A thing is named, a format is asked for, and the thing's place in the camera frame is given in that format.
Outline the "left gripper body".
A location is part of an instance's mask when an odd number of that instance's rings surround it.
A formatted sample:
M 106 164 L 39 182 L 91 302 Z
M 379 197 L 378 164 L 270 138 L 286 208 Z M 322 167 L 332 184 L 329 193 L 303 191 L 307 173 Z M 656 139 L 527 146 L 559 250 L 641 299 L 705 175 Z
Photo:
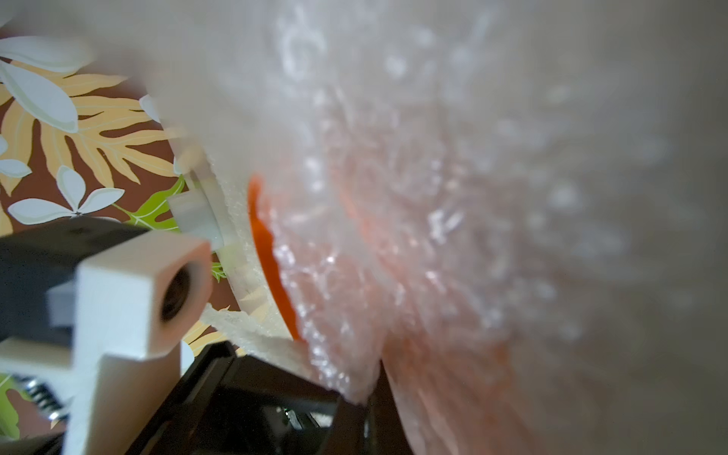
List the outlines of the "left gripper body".
M 227 342 L 204 349 L 121 454 L 314 454 L 327 430 L 305 418 L 333 411 L 337 396 Z M 5 454 L 64 454 L 64 432 L 1 447 Z

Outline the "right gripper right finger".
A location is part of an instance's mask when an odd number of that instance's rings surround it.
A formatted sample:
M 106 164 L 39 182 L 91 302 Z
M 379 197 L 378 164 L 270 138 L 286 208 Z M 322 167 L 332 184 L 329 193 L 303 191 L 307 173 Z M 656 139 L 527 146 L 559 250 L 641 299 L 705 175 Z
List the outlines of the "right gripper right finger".
M 367 454 L 413 455 L 383 365 L 380 365 L 380 375 L 369 398 L 367 429 Z

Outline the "orange plate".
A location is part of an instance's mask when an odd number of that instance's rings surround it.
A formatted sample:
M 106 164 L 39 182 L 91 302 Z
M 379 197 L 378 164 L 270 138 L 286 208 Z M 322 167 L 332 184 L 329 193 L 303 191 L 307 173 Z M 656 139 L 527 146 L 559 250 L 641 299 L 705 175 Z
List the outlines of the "orange plate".
M 250 178 L 248 182 L 248 215 L 253 244 L 273 301 L 284 320 L 288 333 L 294 340 L 300 341 L 301 335 L 297 327 L 297 315 L 282 284 L 280 267 L 274 255 L 274 236 L 258 213 L 259 208 L 264 205 L 261 199 L 262 187 L 263 180 L 259 176 Z

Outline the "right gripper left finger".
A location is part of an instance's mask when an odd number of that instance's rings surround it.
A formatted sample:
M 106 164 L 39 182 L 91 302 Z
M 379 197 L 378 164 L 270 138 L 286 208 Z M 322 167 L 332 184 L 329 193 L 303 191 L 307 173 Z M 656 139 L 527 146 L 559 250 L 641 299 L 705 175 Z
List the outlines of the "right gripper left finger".
M 327 455 L 360 454 L 364 444 L 367 409 L 339 398 L 326 438 Z

